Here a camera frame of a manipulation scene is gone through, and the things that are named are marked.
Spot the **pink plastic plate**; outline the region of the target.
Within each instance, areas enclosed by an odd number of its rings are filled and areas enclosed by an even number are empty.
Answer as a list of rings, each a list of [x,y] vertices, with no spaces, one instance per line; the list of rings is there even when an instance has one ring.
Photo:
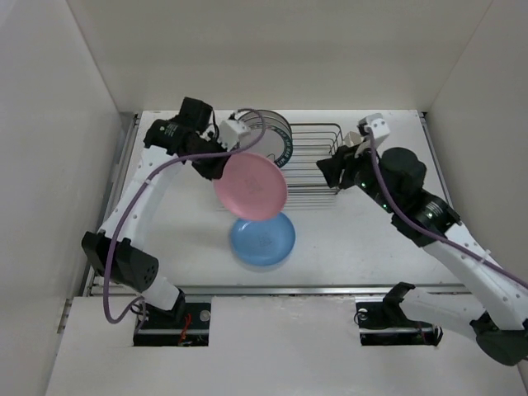
[[[222,177],[213,181],[213,187],[226,210],[252,221],[276,217],[288,197],[282,171],[271,160],[256,153],[230,157]]]

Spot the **blue plastic plate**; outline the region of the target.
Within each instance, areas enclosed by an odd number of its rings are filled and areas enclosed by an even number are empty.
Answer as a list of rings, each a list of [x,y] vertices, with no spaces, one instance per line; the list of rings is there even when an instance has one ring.
[[[263,221],[238,219],[229,231],[229,242],[233,254],[242,262],[250,266],[274,266],[292,252],[296,232],[284,213]]]

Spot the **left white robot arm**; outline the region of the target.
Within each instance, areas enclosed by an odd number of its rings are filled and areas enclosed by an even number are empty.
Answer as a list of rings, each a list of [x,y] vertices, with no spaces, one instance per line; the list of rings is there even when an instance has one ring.
[[[171,118],[156,119],[145,130],[134,175],[96,232],[86,232],[81,246],[103,279],[102,306],[108,323],[127,313],[144,323],[156,312],[166,327],[184,319],[185,294],[159,270],[144,244],[154,214],[177,174],[190,164],[206,180],[220,179],[230,156],[238,153],[247,126],[231,114],[217,120],[213,107],[185,98]]]

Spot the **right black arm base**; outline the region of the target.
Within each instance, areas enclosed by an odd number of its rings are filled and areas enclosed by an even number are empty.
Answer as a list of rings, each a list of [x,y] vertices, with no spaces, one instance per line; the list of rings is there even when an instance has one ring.
[[[354,322],[363,347],[426,346],[437,347],[443,329],[434,324],[391,318],[381,300],[357,300]]]

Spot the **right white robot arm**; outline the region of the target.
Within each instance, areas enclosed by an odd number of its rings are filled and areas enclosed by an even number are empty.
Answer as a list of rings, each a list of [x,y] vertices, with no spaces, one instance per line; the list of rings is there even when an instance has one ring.
[[[356,186],[391,214],[391,224],[441,262],[470,291],[470,301],[432,295],[400,282],[384,297],[384,319],[399,325],[427,322],[476,342],[496,362],[514,366],[527,358],[527,284],[507,274],[476,242],[460,216],[424,189],[427,167],[406,148],[382,154],[341,146],[316,162],[325,182]]]

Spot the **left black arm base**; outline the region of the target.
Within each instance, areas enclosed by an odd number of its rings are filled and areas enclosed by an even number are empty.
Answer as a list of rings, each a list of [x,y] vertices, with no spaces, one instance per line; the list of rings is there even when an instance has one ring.
[[[187,301],[181,318],[167,316],[146,305],[146,319],[133,336],[134,347],[207,347],[211,300]]]

